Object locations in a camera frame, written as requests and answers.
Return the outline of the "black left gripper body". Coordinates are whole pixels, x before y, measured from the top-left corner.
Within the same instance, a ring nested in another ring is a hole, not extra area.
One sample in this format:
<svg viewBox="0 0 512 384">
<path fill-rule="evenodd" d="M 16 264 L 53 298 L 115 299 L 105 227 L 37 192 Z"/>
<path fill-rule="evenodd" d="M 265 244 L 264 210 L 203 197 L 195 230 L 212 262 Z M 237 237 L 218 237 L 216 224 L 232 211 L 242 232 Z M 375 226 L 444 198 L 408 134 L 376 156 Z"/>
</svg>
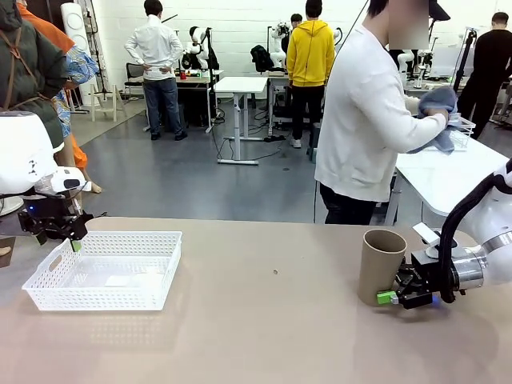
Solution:
<svg viewBox="0 0 512 384">
<path fill-rule="evenodd" d="M 72 198 L 63 196 L 26 196 L 22 198 L 22 224 L 52 220 L 58 224 L 70 222 L 79 217 L 79 211 Z"/>
</svg>

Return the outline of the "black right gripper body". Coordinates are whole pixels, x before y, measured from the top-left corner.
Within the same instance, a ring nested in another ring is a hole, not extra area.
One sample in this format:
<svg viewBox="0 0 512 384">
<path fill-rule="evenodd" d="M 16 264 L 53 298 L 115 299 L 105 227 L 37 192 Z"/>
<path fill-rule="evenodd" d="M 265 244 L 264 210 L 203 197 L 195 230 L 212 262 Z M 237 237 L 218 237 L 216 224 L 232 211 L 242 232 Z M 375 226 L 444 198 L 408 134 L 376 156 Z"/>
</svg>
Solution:
<svg viewBox="0 0 512 384">
<path fill-rule="evenodd" d="M 446 262 L 442 268 L 437 259 L 429 258 L 425 250 L 411 254 L 411 261 L 431 292 L 439 292 L 442 300 L 454 300 L 454 266 Z"/>
</svg>

